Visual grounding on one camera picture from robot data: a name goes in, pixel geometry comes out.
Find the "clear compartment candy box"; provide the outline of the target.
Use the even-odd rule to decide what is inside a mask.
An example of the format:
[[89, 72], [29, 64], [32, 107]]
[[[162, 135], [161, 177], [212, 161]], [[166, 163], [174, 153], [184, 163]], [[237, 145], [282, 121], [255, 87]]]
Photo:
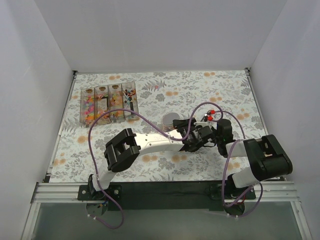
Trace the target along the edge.
[[136, 121], [139, 117], [136, 85], [134, 82], [101, 85], [82, 89], [80, 92], [79, 122], [89, 127], [103, 113], [113, 110], [97, 122], [98, 125]]

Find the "round metal jar lid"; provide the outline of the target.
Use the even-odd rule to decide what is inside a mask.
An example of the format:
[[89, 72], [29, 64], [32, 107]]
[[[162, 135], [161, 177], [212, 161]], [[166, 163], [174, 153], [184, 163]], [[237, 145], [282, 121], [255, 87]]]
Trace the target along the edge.
[[170, 112], [170, 113], [165, 114], [162, 117], [162, 124], [165, 126], [170, 126], [173, 124], [174, 120], [179, 120], [179, 119], [180, 119], [180, 116], [178, 113]]

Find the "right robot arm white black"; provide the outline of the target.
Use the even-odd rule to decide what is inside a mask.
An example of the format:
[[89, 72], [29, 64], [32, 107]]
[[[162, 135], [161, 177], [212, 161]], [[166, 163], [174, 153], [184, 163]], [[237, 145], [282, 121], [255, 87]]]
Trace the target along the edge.
[[293, 164], [277, 138], [265, 135], [236, 141], [233, 136], [232, 124], [227, 119], [217, 122], [216, 146], [221, 156], [225, 158], [246, 157], [249, 166], [237, 173], [227, 174], [224, 167], [221, 194], [237, 199], [245, 190], [262, 181], [289, 175], [293, 171]]

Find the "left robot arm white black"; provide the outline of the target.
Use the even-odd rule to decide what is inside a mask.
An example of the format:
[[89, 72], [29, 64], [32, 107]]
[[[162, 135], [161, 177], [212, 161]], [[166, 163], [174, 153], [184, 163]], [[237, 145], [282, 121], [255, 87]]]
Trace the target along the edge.
[[126, 128], [105, 145], [105, 160], [98, 173], [88, 180], [89, 194], [95, 200], [103, 199], [115, 174], [129, 169], [139, 156], [165, 151], [196, 152], [207, 143], [213, 143], [215, 133], [207, 123], [197, 125], [195, 118], [174, 119], [173, 130], [167, 132], [167, 136], [134, 133]]

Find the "clear glass jar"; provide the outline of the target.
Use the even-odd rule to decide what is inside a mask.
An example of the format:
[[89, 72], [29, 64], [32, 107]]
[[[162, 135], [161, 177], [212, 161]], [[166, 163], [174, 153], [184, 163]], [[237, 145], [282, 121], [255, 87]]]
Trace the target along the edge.
[[170, 131], [173, 131], [175, 129], [173, 121], [172, 120], [168, 120], [168, 121], [163, 121], [162, 122], [162, 130], [167, 133]]

